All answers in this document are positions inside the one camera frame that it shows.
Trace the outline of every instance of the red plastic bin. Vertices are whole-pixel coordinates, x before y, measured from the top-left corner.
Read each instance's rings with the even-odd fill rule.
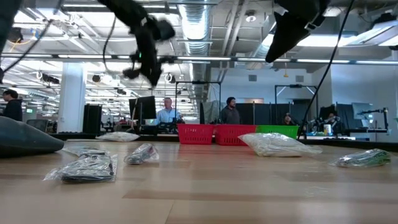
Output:
[[[177,126],[181,144],[211,144],[214,125],[178,124]]]
[[[238,136],[255,132],[256,125],[219,124],[216,126],[216,143],[220,146],[247,146]]]

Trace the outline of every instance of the speaker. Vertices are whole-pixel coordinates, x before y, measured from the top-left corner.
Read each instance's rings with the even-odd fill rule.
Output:
[[[83,133],[99,134],[101,130],[102,105],[85,105]]]

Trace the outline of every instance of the workstation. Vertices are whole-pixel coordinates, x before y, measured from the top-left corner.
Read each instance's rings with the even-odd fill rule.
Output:
[[[16,12],[1,224],[397,223],[396,2]]]

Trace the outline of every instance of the cable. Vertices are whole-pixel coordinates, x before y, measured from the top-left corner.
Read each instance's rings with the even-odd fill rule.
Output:
[[[63,4],[63,0],[58,0],[57,6],[55,7],[53,11],[53,15],[56,15],[58,11],[60,10],[61,6]],[[14,66],[16,66],[24,57],[29,54],[29,52],[39,43],[40,39],[47,33],[48,29],[50,28],[51,24],[53,22],[53,19],[49,20],[49,23],[45,26],[43,32],[40,34],[39,38],[25,51],[25,53],[22,54],[22,56],[19,57],[14,63],[12,63],[10,66],[8,66],[5,70],[4,73],[8,72],[10,69],[12,69]]]
[[[311,102],[310,102],[310,104],[308,105],[307,110],[305,111],[304,118],[303,118],[303,122],[302,122],[302,124],[300,125],[299,130],[302,130],[302,129],[303,129],[304,124],[305,124],[305,122],[306,122],[306,117],[307,117],[307,115],[308,115],[308,112],[310,111],[311,105],[312,105],[312,103],[313,103],[315,97],[317,97],[318,92],[319,92],[319,89],[320,89],[320,87],[321,87],[321,85],[322,85],[322,83],[323,83],[325,77],[328,75],[329,69],[330,69],[330,67],[331,67],[331,63],[333,62],[333,59],[334,59],[334,57],[335,57],[335,55],[336,55],[336,52],[337,52],[337,49],[338,49],[338,44],[339,44],[339,42],[340,42],[341,36],[343,35],[344,26],[345,26],[345,24],[346,24],[346,22],[347,22],[347,18],[348,18],[349,12],[351,11],[351,8],[353,7],[354,2],[355,2],[355,0],[351,0],[351,2],[349,3],[349,6],[348,6],[348,8],[347,8],[347,12],[346,12],[346,14],[345,14],[345,16],[344,16],[344,19],[343,19],[343,23],[341,24],[340,31],[339,31],[339,33],[338,33],[338,38],[337,38],[336,46],[335,46],[335,48],[333,49],[333,52],[331,53],[330,61],[329,61],[329,63],[328,63],[328,66],[326,67],[325,73],[323,74],[322,79],[321,79],[321,81],[319,82],[318,87],[317,87],[317,89],[315,90],[314,95],[312,96]],[[302,133],[301,131],[298,132],[298,137],[297,137],[297,139],[300,139],[301,133]]]
[[[114,30],[115,25],[116,25],[116,16],[113,19],[112,28],[111,28],[111,30],[110,30],[110,32],[108,34],[108,37],[106,38],[106,41],[105,41],[105,44],[104,44],[104,48],[102,50],[102,61],[104,62],[105,70],[108,73],[109,73],[109,69],[108,69],[108,66],[106,66],[106,60],[105,60],[106,46],[108,45],[108,42],[109,42],[109,40],[110,40],[110,38],[111,38],[111,36],[113,34],[113,30]]]

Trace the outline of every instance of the clear plastic bag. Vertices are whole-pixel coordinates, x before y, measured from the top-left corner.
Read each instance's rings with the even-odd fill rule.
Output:
[[[89,146],[71,146],[71,147],[66,147],[62,149],[65,152],[72,153],[74,155],[77,155],[78,157],[87,154],[87,155],[102,155],[106,156],[109,155],[108,151],[105,150],[99,150],[94,147],[89,147]]]
[[[371,149],[343,156],[330,163],[338,167],[375,167],[391,163],[391,153],[381,149]]]
[[[136,134],[124,133],[124,132],[106,133],[102,136],[96,137],[96,139],[100,140],[119,141],[119,142],[134,141],[137,138],[139,138],[139,136]]]
[[[322,153],[318,146],[306,146],[278,133],[252,133],[239,136],[258,156],[298,157]]]
[[[124,161],[130,165],[139,165],[144,162],[158,162],[159,153],[151,144],[142,144],[134,152],[124,158]]]
[[[61,180],[64,183],[80,184],[116,180],[118,155],[84,154],[78,160],[51,170],[44,180]]]

